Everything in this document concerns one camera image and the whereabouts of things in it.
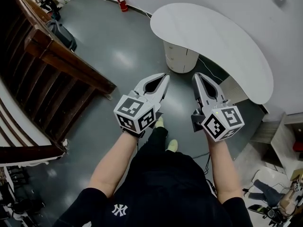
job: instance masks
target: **red object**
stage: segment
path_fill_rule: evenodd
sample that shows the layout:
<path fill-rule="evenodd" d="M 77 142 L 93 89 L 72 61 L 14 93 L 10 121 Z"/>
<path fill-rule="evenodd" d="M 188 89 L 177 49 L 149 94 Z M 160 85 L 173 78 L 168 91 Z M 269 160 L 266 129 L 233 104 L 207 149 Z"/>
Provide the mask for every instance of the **red object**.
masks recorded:
<path fill-rule="evenodd" d="M 120 9 L 122 10 L 122 12 L 126 12 L 128 11 L 128 6 L 126 4 L 125 0 L 117 0 L 120 6 Z"/>
<path fill-rule="evenodd" d="M 293 150 L 296 152 L 303 152 L 303 143 L 296 141 L 294 143 Z"/>

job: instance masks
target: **baseboard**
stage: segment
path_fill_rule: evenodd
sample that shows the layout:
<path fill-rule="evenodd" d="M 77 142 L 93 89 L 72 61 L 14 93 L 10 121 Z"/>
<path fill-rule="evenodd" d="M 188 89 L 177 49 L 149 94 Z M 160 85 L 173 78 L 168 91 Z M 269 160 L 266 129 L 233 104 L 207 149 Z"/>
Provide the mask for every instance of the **baseboard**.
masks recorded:
<path fill-rule="evenodd" d="M 113 3 L 118 4 L 118 1 L 116 1 L 116 0 L 106 0 L 106 1 L 110 1 L 110 2 L 113 2 Z M 128 7 L 129 7 L 130 9 L 132 9 L 132 10 L 138 12 L 138 13 L 141 13 L 141 14 L 145 15 L 145 16 L 148 15 L 149 17 L 152 17 L 152 14 L 150 14 L 150 13 L 148 13 L 148 12 L 145 12 L 145 11 L 139 9 L 139 8 L 136 8 L 136 7 L 133 7 L 133 6 L 130 6 L 130 5 L 128 5 Z"/>

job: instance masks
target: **white marker cube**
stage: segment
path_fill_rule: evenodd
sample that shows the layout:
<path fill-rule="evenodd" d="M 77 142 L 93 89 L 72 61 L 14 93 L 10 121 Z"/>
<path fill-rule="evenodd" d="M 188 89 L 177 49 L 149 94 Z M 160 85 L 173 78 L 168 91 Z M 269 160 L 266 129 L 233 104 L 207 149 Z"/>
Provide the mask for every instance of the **white marker cube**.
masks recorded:
<path fill-rule="evenodd" d="M 120 99 L 114 114 L 121 127 L 137 134 L 156 121 L 155 105 L 126 95 Z"/>
<path fill-rule="evenodd" d="M 214 141 L 233 136 L 243 125 L 244 121 L 237 106 L 213 109 L 202 122 L 203 128 Z"/>

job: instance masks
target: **yellow-green shoe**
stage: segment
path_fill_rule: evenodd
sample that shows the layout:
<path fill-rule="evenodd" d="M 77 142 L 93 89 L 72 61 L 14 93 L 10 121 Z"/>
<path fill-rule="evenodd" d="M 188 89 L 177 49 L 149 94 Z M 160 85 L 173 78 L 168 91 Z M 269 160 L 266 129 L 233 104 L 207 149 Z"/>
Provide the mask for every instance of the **yellow-green shoe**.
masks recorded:
<path fill-rule="evenodd" d="M 158 127 L 163 127 L 163 128 L 164 128 L 164 121 L 163 121 L 163 118 L 162 118 L 162 117 L 160 117 L 160 118 L 158 119 L 158 121 L 157 121 L 156 124 L 155 124 L 155 127 L 156 127 L 156 128 L 158 128 Z"/>
<path fill-rule="evenodd" d="M 171 140 L 169 143 L 169 146 L 167 147 L 167 150 L 170 150 L 172 152 L 176 152 L 178 150 L 178 141 L 177 140 Z"/>

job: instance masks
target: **black t-shirt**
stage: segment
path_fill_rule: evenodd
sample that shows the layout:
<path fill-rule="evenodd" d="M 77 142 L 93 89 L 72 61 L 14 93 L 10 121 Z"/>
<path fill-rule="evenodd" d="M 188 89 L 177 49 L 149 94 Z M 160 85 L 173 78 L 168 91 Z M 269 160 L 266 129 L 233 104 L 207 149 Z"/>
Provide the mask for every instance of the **black t-shirt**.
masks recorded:
<path fill-rule="evenodd" d="M 189 157 L 170 151 L 135 156 L 125 182 L 111 198 L 84 189 L 54 227 L 252 227 L 242 198 L 221 204 L 203 170 Z"/>

